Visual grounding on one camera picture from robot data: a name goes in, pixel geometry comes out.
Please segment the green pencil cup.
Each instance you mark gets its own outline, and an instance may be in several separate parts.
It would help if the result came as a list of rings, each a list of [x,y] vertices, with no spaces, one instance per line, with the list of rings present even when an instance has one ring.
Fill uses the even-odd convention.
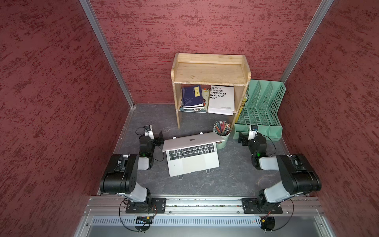
[[[227,128],[225,131],[222,131],[220,130],[218,127],[214,127],[214,133],[222,138],[223,140],[222,141],[219,141],[219,142],[216,142],[216,147],[218,150],[220,149],[223,149],[226,147],[226,144],[227,144],[227,141],[229,139],[229,136],[230,136],[230,133],[231,133],[231,130],[229,128]]]

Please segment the silver laptop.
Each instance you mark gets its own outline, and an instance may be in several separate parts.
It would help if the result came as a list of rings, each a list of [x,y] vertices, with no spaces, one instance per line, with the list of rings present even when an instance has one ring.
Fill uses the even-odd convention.
[[[214,132],[164,141],[169,176],[209,170],[220,166],[216,142],[223,139]]]

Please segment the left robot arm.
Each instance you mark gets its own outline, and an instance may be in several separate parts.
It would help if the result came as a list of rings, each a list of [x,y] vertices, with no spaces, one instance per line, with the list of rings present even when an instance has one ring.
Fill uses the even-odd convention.
[[[155,148],[163,143],[162,132],[155,139],[148,135],[141,135],[138,154],[112,155],[100,181],[100,192],[125,197],[135,204],[151,205],[151,193],[149,189],[138,184],[137,173],[152,169],[156,160]]]

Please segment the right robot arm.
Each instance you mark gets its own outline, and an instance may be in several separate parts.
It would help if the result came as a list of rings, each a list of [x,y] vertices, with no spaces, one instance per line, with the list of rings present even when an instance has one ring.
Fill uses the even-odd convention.
[[[257,205],[280,203],[297,195],[321,190],[321,180],[305,155],[268,156],[266,140],[266,136],[256,131],[250,131],[248,135],[238,133],[238,142],[249,148],[255,169],[278,171],[280,174],[278,183],[260,190]]]

